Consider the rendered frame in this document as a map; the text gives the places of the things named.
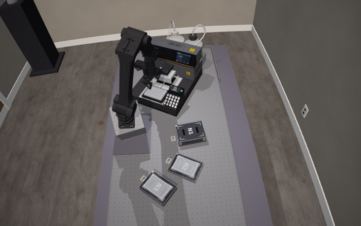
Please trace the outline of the white plastic bottle with black cap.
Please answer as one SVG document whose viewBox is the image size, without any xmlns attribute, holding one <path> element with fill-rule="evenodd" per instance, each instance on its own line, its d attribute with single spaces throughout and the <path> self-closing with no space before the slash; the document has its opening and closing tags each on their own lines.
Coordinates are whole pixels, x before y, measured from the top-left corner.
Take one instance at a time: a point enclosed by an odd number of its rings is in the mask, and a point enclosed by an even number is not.
<svg viewBox="0 0 361 226">
<path fill-rule="evenodd" d="M 184 43 L 188 43 L 191 45 L 194 45 L 195 43 L 197 43 L 199 40 L 197 39 L 197 34 L 194 33 L 194 35 L 192 36 L 192 33 L 189 34 L 189 39 L 186 40 Z M 200 41 L 196 46 L 200 46 L 202 47 L 202 42 Z"/>
</svg>

